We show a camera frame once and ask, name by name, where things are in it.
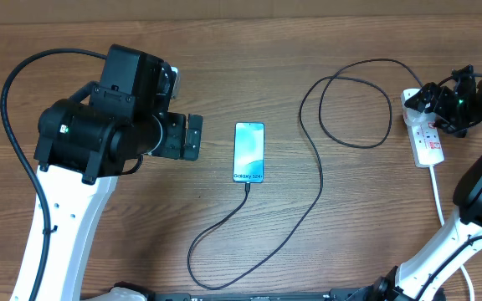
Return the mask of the Samsung Galaxy smartphone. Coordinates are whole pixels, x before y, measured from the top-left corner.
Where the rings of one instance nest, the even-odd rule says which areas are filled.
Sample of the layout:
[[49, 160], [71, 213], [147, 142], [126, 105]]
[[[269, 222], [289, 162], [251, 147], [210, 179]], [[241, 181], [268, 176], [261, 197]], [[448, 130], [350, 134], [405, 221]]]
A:
[[264, 123], [238, 122], [234, 128], [233, 181], [264, 181]]

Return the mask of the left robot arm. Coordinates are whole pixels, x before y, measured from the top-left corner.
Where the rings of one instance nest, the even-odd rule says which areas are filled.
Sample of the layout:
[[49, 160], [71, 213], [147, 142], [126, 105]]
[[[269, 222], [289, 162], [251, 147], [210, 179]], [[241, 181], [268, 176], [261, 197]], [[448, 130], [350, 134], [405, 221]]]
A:
[[203, 118], [169, 110], [178, 69], [120, 45], [99, 80], [48, 107], [38, 120], [32, 167], [12, 141], [36, 192], [15, 300], [77, 300], [100, 216], [127, 161], [195, 161]]

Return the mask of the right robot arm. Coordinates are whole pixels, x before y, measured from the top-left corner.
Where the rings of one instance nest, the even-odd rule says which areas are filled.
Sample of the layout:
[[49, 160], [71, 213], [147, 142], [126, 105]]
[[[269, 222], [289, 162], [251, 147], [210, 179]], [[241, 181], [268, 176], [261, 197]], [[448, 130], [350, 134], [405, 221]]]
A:
[[[468, 65], [453, 71], [449, 80], [453, 88], [427, 83], [415, 94], [403, 93], [403, 118], [410, 130], [433, 128], [463, 137], [482, 122], [482, 74]], [[482, 156], [459, 180], [453, 203], [449, 219], [414, 257], [350, 298], [441, 299], [444, 282], [482, 249]]]

